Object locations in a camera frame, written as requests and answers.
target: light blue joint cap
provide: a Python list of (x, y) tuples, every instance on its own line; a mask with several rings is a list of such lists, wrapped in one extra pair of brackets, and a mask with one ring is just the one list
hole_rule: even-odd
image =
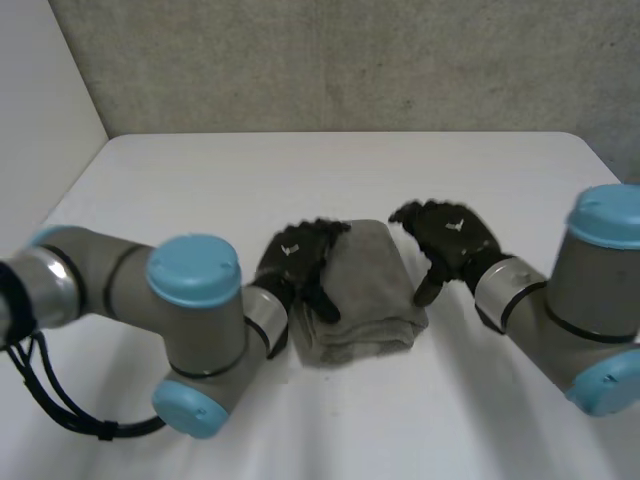
[(218, 402), (195, 388), (172, 380), (164, 380), (158, 385), (151, 403), (167, 425), (193, 438), (213, 437), (229, 418)]
[(599, 247), (640, 250), (640, 185), (602, 185), (584, 191), (567, 226), (575, 237)]
[(565, 396), (594, 417), (618, 412), (640, 400), (640, 349), (615, 355), (580, 373)]
[(156, 248), (147, 263), (151, 289), (167, 302), (187, 308), (214, 308), (240, 290), (238, 255), (222, 238), (184, 235)]
[(27, 242), (30, 247), (41, 245), (43, 241), (51, 234), (69, 228), (71, 225), (48, 225), (42, 230), (37, 231)]

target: folded towel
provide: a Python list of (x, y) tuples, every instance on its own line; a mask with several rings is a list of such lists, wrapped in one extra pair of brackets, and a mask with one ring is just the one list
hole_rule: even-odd
[(414, 287), (387, 226), (377, 220), (350, 223), (321, 282), (341, 320), (324, 323), (301, 303), (292, 315), (292, 336), (307, 363), (335, 366), (408, 350), (428, 325), (424, 309), (412, 304)]

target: robotic arm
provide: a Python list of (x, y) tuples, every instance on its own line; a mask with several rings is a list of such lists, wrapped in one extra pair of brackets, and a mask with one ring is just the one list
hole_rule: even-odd
[(464, 206), (413, 202), (390, 221), (402, 223), (432, 261), (416, 304), (463, 280), (483, 323), (508, 336), (585, 413), (607, 415), (640, 398), (640, 187), (606, 185), (578, 198), (548, 280), (503, 253)]
[[(157, 333), (171, 370), (152, 396), (155, 411), (180, 432), (211, 437), (265, 359), (284, 347), (296, 297), (340, 318), (319, 274), (347, 229), (322, 220), (288, 227), (242, 288), (236, 252), (218, 237), (187, 235), (154, 249), (84, 228), (50, 228), (0, 263), (0, 345), (89, 313)], [(162, 425), (150, 422), (155, 428), (144, 433)]]

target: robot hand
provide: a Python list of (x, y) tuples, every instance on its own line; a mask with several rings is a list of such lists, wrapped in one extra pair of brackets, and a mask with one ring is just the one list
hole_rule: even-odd
[(322, 219), (288, 226), (269, 243), (254, 285), (272, 291), (287, 309), (298, 297), (327, 323), (336, 323), (340, 311), (320, 285), (320, 272), (338, 236), (350, 228), (343, 222)]
[(480, 218), (464, 205), (428, 201), (405, 204), (389, 217), (401, 223), (431, 261), (414, 296), (417, 306), (431, 304), (444, 282), (464, 280), (474, 290), (474, 263), (481, 256), (502, 256), (500, 245)]

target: concrete wall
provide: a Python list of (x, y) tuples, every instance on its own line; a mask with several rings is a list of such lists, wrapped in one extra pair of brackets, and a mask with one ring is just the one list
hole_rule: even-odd
[(50, 2), (112, 136), (561, 130), (640, 171), (638, 0)]
[(0, 0), (0, 256), (29, 238), (106, 141), (47, 1)]

